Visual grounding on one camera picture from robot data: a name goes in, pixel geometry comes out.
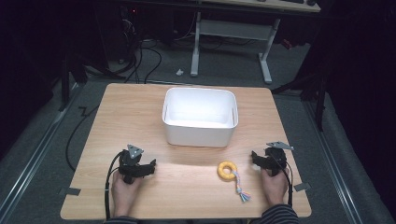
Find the wire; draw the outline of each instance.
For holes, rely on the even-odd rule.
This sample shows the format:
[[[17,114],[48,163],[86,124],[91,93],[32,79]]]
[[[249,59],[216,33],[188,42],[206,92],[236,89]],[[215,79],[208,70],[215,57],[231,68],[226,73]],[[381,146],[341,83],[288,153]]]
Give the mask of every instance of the wire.
[[[99,108],[99,105],[97,105],[93,110],[91,110],[88,114],[86,114],[86,115],[84,116],[84,118],[78,123],[78,125],[76,126],[76,128],[73,130],[72,134],[70,135],[70,137],[69,137],[69,139],[68,139],[68,141],[67,141],[67,144],[66,144],[66,151],[65,151],[65,154],[66,154],[66,155],[65,155],[65,156],[66,156],[67,164],[69,165],[70,169],[71,169],[73,172],[76,171],[76,168],[73,167],[72,163],[71,163],[70,160],[69,160],[69,146],[70,146],[70,142],[72,141],[72,138],[73,138],[74,134],[76,133],[78,127],[79,127],[79,126],[82,124],[82,122],[83,122],[91,113],[93,113],[93,111],[95,111],[97,108]]]
[[[257,40],[249,39],[248,41],[246,41],[246,42],[244,42],[244,43],[238,43],[238,42],[230,41],[230,40],[227,40],[227,39],[224,40],[224,43],[226,43],[226,44],[239,45],[239,46],[248,45],[248,44],[250,44],[250,42],[253,42],[253,43],[254,43],[254,42],[257,42]]]
[[[219,39],[219,44],[217,45],[217,46],[215,46],[214,48],[206,48],[206,47],[204,47],[202,44],[200,44],[199,46],[200,46],[200,48],[202,48],[202,49],[218,49],[219,47],[221,47],[222,45],[223,45],[223,42],[224,42],[224,40],[223,40],[223,38],[220,38]]]
[[[192,27],[194,26],[194,22],[195,22],[196,17],[197,17],[197,13],[195,12],[194,13],[194,17],[192,18],[192,22],[191,22],[191,26],[190,26],[189,31],[185,35],[183,35],[181,38],[174,39],[174,40],[178,41],[178,40],[185,39],[185,38],[190,38],[191,36],[193,36],[193,35],[189,35],[189,34],[190,34],[191,30],[192,30]]]
[[[112,72],[115,75],[118,75],[118,74],[121,74],[121,73],[124,73],[124,72],[130,70],[132,67],[134,67],[134,64],[136,63],[135,57],[134,57],[134,54],[132,53],[132,51],[134,50],[134,41],[138,38],[138,35],[136,34],[135,28],[134,28],[134,23],[137,23],[137,21],[131,22],[128,19],[122,19],[122,22],[123,22],[123,24],[126,25],[126,27],[124,27],[123,34],[125,35],[125,38],[126,38],[127,57],[130,54],[132,54],[132,58],[130,59],[130,61],[128,62],[128,64],[125,67]],[[94,75],[94,76],[103,76],[104,75],[103,73],[92,71],[91,69],[89,69],[87,67],[85,67],[85,71],[89,74]]]
[[[139,49],[140,49],[139,64],[138,64],[137,66],[136,66],[136,64],[134,65],[134,71],[132,71],[131,74],[130,74],[127,78],[125,78],[124,83],[127,83],[127,82],[129,81],[129,79],[131,78],[131,76],[132,76],[133,74],[135,74],[135,73],[136,73],[136,84],[139,83],[139,80],[138,80],[139,76],[138,76],[138,74],[137,74],[137,68],[140,66],[140,64],[142,63],[142,59],[143,59],[143,53],[142,53],[141,45],[140,45],[140,48],[139,48]]]
[[[178,46],[182,46],[182,47],[188,47],[188,46],[194,45],[195,42],[194,42],[193,40],[189,40],[190,43],[188,43],[188,44],[180,44],[180,43],[179,43],[179,42],[181,42],[181,41],[185,42],[185,40],[187,40],[188,38],[191,38],[191,37],[194,37],[194,35],[188,36],[188,37],[186,37],[186,38],[184,38],[184,39],[180,39],[180,40],[178,40],[178,41],[174,41],[173,43],[176,44],[176,45],[178,45]]]
[[[280,169],[282,170],[282,172],[283,172],[283,174],[285,175],[285,177],[286,177],[286,179],[288,180],[288,184],[289,184],[289,198],[288,198],[288,205],[290,205],[290,207],[292,207],[292,194],[293,194],[293,185],[291,184],[292,182],[292,180],[290,181],[290,179],[289,179],[289,176],[288,176],[288,174],[286,173],[286,171],[285,171],[285,169],[279,164],[279,162],[275,159],[275,157],[272,155],[272,153],[268,153],[269,154],[269,156],[271,156],[273,159],[274,159],[274,161],[276,162],[276,164],[280,167]],[[291,167],[289,166],[289,168],[290,168],[290,174],[291,174],[291,178],[293,177],[293,171],[291,170]]]
[[[151,51],[155,52],[156,54],[158,54],[158,56],[160,57],[160,60],[158,61],[157,65],[155,65],[155,67],[151,71],[149,71],[149,73],[146,75],[145,82],[144,82],[145,84],[147,84],[147,82],[148,82],[149,75],[151,75],[151,73],[154,72],[154,70],[157,69],[160,66],[161,62],[163,61],[163,56],[161,56],[161,54],[157,50],[155,50],[155,49],[147,49],[147,50],[151,50]]]
[[[106,209],[106,220],[110,218],[110,206],[109,206],[109,199],[108,199],[108,192],[109,192],[109,179],[111,174],[116,171],[117,169],[113,169],[114,162],[116,159],[121,155],[122,151],[117,154],[117,156],[113,159],[113,161],[110,164],[110,167],[108,167],[108,172],[107,172],[107,177],[106,177],[106,183],[105,183],[105,209]]]

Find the white container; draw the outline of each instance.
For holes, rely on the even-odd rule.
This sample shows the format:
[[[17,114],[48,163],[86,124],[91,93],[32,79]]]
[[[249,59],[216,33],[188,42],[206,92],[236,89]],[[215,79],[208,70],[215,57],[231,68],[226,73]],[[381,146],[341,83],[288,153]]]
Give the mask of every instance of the white container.
[[[226,147],[238,124],[235,96],[230,91],[172,88],[163,104],[169,144]]]

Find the gray carpet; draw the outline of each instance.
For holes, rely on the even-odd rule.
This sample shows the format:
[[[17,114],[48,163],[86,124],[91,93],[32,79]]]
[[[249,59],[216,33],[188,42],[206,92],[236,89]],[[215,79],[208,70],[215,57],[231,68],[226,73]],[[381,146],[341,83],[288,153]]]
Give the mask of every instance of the gray carpet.
[[[148,47],[152,44],[152,42],[147,42],[145,46]],[[257,45],[260,44],[262,43],[249,43],[244,48],[254,51],[257,50]],[[205,49],[202,49],[201,52],[200,75],[198,77],[190,77],[192,46],[174,45],[170,48],[158,44],[152,49],[161,53],[162,62],[150,75],[149,80],[151,82],[157,80],[273,89],[294,79],[301,61],[309,49],[309,46],[302,46],[286,50],[282,46],[274,45],[268,58],[274,83],[268,86],[263,84],[261,69],[255,53],[246,53],[240,50],[241,46],[236,45],[210,49],[215,46],[216,43],[208,43],[203,46]],[[138,75],[141,79],[157,64],[158,60],[159,56],[155,52],[143,49],[143,60],[138,69]],[[183,70],[185,72],[184,75],[177,76],[176,71],[178,69]],[[59,130],[50,142],[46,157],[41,162],[7,223],[103,222],[103,220],[62,220],[60,211],[64,196],[58,193],[60,188],[69,186],[73,177],[73,172],[68,167],[64,154],[71,133],[83,118],[81,116],[82,109],[79,107],[85,106],[87,111],[90,111],[99,105],[105,87],[110,82],[115,81],[108,78],[90,76],[89,82],[82,88],[81,93],[71,104]],[[135,82],[134,77],[131,78],[130,82]],[[19,174],[22,173],[24,165],[34,153],[41,136],[57,113],[59,113],[57,110],[61,105],[60,85],[55,87],[54,93],[54,98],[36,114],[7,157],[0,163],[0,178],[3,183],[0,195],[2,202],[11,191]],[[296,148],[293,154],[302,179],[312,186],[312,189],[307,191],[312,207],[312,215],[301,218],[301,222],[349,223],[346,211],[334,187],[329,169],[321,152],[321,145],[316,136],[316,127],[312,125],[311,118],[306,112],[304,106],[306,103],[302,103],[298,96],[291,93],[293,92],[276,95],[275,100],[289,142]],[[84,120],[70,142],[69,155],[70,161],[74,166],[78,163],[81,150],[92,126],[94,115],[95,113],[92,113]],[[329,97],[326,99],[323,125],[324,134],[328,139],[340,169],[343,171],[346,183],[351,189],[352,197],[359,208],[363,223],[394,223],[388,210],[376,194],[370,179],[361,167],[353,152],[353,148],[348,143]]]

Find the human hand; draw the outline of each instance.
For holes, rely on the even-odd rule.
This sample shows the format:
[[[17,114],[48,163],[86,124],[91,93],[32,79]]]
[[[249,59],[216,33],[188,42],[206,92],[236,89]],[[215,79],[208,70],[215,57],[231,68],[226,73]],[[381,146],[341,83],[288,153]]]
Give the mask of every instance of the human hand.
[[[286,174],[289,174],[288,168],[286,168],[285,171]],[[268,171],[262,169],[262,190],[271,207],[283,203],[283,197],[288,187],[288,179],[283,172],[279,172],[275,176],[269,176]]]
[[[114,202],[114,217],[127,217],[129,215],[142,181],[142,177],[135,178],[134,183],[129,185],[123,181],[123,175],[119,171],[114,172],[111,187]]]

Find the table leg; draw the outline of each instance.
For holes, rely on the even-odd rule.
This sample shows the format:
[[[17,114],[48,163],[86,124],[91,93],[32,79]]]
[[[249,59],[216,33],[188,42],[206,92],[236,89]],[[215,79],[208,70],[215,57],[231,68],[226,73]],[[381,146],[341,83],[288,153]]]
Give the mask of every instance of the table leg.
[[[191,62],[191,76],[198,76],[198,65],[199,65],[199,36],[201,32],[201,12],[197,12],[197,22],[195,25],[195,45],[194,52],[192,53]]]
[[[272,83],[271,74],[270,74],[270,71],[268,69],[268,64],[267,64],[267,57],[270,52],[271,46],[274,42],[274,38],[275,38],[277,27],[279,26],[279,23],[280,23],[280,19],[276,19],[274,22],[274,25],[271,29],[269,38],[267,40],[267,45],[265,47],[265,51],[264,51],[264,53],[259,54],[260,65],[262,66],[262,75],[264,76],[264,82],[267,84]]]

